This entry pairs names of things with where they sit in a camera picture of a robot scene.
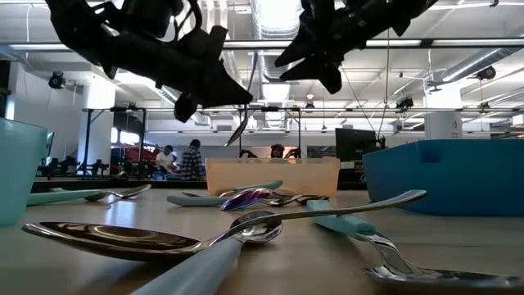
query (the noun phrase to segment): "transparent plastic container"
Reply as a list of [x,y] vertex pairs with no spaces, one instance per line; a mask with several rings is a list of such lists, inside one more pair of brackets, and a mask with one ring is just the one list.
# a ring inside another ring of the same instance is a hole
[[0,226],[24,215],[46,140],[42,127],[0,118]]

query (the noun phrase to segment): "purple spoon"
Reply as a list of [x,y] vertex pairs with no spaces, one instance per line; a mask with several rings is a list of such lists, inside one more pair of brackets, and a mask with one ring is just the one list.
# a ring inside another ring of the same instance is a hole
[[271,196],[273,190],[267,188],[250,188],[229,198],[222,206],[222,211],[235,211],[264,200]]

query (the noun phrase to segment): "blue cup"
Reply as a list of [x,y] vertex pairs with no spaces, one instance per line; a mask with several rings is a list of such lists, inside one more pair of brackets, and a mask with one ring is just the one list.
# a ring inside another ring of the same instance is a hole
[[0,226],[24,215],[46,140],[42,127],[0,118]]

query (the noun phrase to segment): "person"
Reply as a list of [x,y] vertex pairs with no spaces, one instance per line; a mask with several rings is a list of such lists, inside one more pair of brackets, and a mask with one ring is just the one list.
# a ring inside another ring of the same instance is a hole
[[282,159],[284,157],[284,146],[280,143],[271,146],[271,157]]
[[174,173],[177,170],[177,167],[173,164],[177,159],[173,156],[172,152],[173,147],[166,145],[164,151],[156,155],[156,166],[165,173]]
[[200,140],[193,139],[189,149],[183,153],[180,174],[183,180],[202,180],[202,155],[198,151]]

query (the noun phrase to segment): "table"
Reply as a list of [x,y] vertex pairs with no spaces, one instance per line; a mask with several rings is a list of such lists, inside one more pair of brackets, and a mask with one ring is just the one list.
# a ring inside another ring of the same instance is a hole
[[[19,228],[25,222],[91,222],[206,239],[223,232],[245,213],[177,207],[165,201],[166,195],[175,192],[152,189],[127,201],[109,198],[98,203],[63,202],[28,208],[19,225],[0,228],[0,293],[127,294],[169,269],[74,250],[22,232]],[[365,202],[366,192],[339,192],[339,207]],[[256,208],[267,209],[261,204]],[[359,216],[372,221],[414,264],[524,276],[523,218],[420,216],[395,208]],[[359,270],[380,264],[377,252],[367,243],[334,234],[311,220],[285,220],[282,235],[270,244],[242,250],[237,268],[218,295],[390,294]]]

